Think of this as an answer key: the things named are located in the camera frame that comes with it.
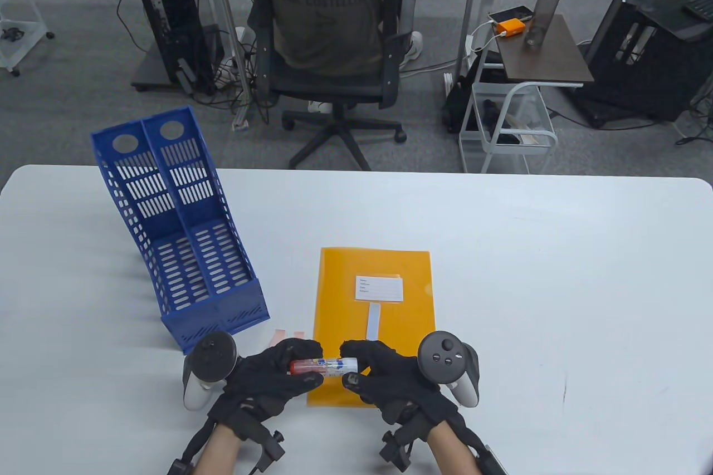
white desk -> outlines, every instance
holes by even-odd
[[[319,251],[431,251],[436,321],[478,350],[464,409],[510,475],[703,475],[713,454],[713,195],[694,179],[221,170],[276,328],[310,334]],[[23,167],[0,194],[3,473],[163,475],[203,414],[144,264],[92,167]],[[397,475],[372,409],[269,427],[269,475]],[[257,460],[246,445],[237,473]],[[425,444],[410,475],[433,475]]]

computer tower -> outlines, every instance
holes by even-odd
[[[663,2],[672,9],[676,1]],[[680,39],[654,21],[661,4],[612,0],[591,44],[580,48],[595,81],[569,93],[591,125],[635,115],[675,121],[713,72],[713,35]]]
[[[141,1],[170,83],[183,86],[185,77],[184,80],[179,77],[183,77],[188,65],[196,77],[193,89],[213,94],[216,69],[224,49],[219,26],[212,21],[206,25],[201,22],[200,11],[207,10],[209,0]]]

hand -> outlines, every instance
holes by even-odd
[[[379,341],[347,341],[339,352],[359,363],[359,373],[347,373],[341,383],[362,401],[375,404],[387,423],[403,424],[420,409],[436,426],[458,413],[441,389],[423,376],[416,357],[404,357]],[[369,375],[361,375],[366,368]]]
[[[280,414],[287,401],[318,388],[324,381],[319,373],[288,375],[290,363],[322,356],[323,349],[318,342],[288,338],[258,355],[243,358],[225,379],[224,393],[218,397],[208,417],[234,428],[229,420],[234,419],[239,410],[259,422]]]

orange plastic folder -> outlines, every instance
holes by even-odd
[[[402,355],[415,355],[421,340],[436,329],[431,254],[323,248],[314,339],[323,346],[324,357],[338,358],[342,342],[366,338],[369,302],[356,300],[357,276],[403,279],[403,302],[380,302],[379,340]],[[316,407],[367,406],[358,395],[343,388],[341,378],[326,379],[320,388],[311,391],[307,403]]]

khaki t-shirt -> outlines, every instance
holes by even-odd
[[[381,0],[272,0],[275,48],[290,67],[319,75],[376,72]]]

